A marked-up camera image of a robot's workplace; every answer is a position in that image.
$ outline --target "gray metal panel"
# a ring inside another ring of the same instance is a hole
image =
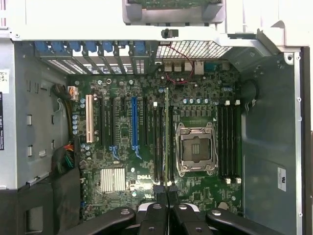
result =
[[[65,80],[36,59],[28,43],[1,41],[0,58],[1,69],[10,69],[10,94],[3,95],[5,150],[0,151],[0,185],[14,189],[47,175],[52,142],[55,148],[67,142],[65,110],[62,105],[58,110],[57,97],[50,92],[54,83],[65,85]]]
[[[245,216],[286,235],[302,234],[299,61],[295,63],[273,56],[258,70],[243,73],[243,80],[255,79],[260,89],[255,106],[242,115]],[[278,167],[286,169],[286,192],[278,188]]]
[[[9,69],[9,94],[3,94],[4,151],[0,151],[0,186],[17,188],[16,116],[14,82],[14,47],[10,40],[0,39],[0,69]]]

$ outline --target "black ram slot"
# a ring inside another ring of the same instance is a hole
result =
[[[240,106],[234,107],[234,115],[233,115],[233,126],[234,126],[234,177],[239,176],[238,174],[238,144],[240,141],[240,137],[238,137],[237,131],[237,121],[240,117]]]
[[[159,161],[159,170],[160,170],[160,181],[164,182],[164,172],[162,170],[163,164],[163,108],[159,107],[158,109],[158,161]]]
[[[223,155],[223,119],[222,119],[222,107],[218,106],[217,109],[217,122],[218,122],[218,153],[219,153],[219,177],[224,177],[224,155]]]
[[[159,181],[158,175],[158,152],[157,152],[157,110],[153,110],[153,146],[154,146],[154,173],[155,173],[155,181]]]
[[[230,177],[234,175],[234,129],[233,129],[233,108],[227,106],[228,110],[228,174]]]
[[[228,177],[228,125],[227,125],[227,108],[222,107],[222,123],[223,123],[223,163],[224,163],[224,177]]]
[[[173,107],[169,109],[170,127],[169,127],[169,176],[168,178],[175,182],[175,160],[174,159],[174,124],[173,124]]]

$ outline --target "black pcie slot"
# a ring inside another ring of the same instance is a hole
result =
[[[126,98],[121,97],[121,111],[126,111]]]
[[[143,145],[148,145],[148,99],[143,98]]]
[[[115,100],[110,98],[110,145],[115,146]]]
[[[103,99],[99,99],[99,120],[100,120],[100,142],[104,147],[105,143],[105,109],[103,107]]]

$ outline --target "label sticker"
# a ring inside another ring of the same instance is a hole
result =
[[[0,150],[4,150],[4,132],[3,132],[3,96],[0,92]]]
[[[286,182],[287,182],[286,170],[283,168],[278,168],[277,175],[278,175],[278,188],[286,192]]]
[[[9,94],[9,70],[0,70],[0,92]]]

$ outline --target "barcode label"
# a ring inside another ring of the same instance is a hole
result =
[[[277,175],[278,175],[278,188],[286,192],[286,182],[287,182],[286,170],[283,168],[278,168]]]

